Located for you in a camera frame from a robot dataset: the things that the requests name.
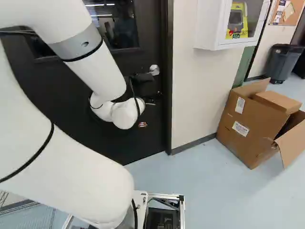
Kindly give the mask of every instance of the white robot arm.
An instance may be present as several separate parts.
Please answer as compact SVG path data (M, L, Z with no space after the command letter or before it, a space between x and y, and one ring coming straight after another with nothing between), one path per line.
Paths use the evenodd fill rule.
M92 90L93 111L122 129L140 110L81 0L0 0L0 28L31 27ZM0 189L68 212L100 229L117 227L130 207L133 178L121 165L84 147L25 96L0 45Z
M99 118L120 129L134 125L145 103L111 102L124 94L126 83L81 0L2 0L0 13L0 28L31 27L93 90L91 108Z

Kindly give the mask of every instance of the yellow aed device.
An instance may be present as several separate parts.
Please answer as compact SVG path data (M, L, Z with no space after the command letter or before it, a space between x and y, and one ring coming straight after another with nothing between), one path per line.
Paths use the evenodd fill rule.
M233 2L225 38L248 38L247 3Z

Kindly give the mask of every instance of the bulletin board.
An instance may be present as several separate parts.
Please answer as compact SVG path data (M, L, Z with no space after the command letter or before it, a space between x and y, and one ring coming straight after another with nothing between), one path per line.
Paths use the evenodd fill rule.
M305 0L275 0L270 25L296 26Z

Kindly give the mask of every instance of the white wall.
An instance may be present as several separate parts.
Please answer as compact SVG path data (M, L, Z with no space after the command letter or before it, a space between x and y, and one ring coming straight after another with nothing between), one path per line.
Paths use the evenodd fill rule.
M269 25L276 2L277 1L274 0L272 3L267 24L248 78L264 74L264 66L271 46L278 43L289 44L294 35L296 26Z
M196 8L174 1L172 148L216 132L244 51L194 49Z

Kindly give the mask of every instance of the wire rack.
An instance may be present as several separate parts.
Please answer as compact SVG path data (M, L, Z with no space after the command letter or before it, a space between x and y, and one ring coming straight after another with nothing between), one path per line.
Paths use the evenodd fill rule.
M61 229L67 214L46 205L30 202L3 206L7 192L0 192L0 229Z
M0 191L0 208L3 206L6 198L8 197L9 193L5 191Z

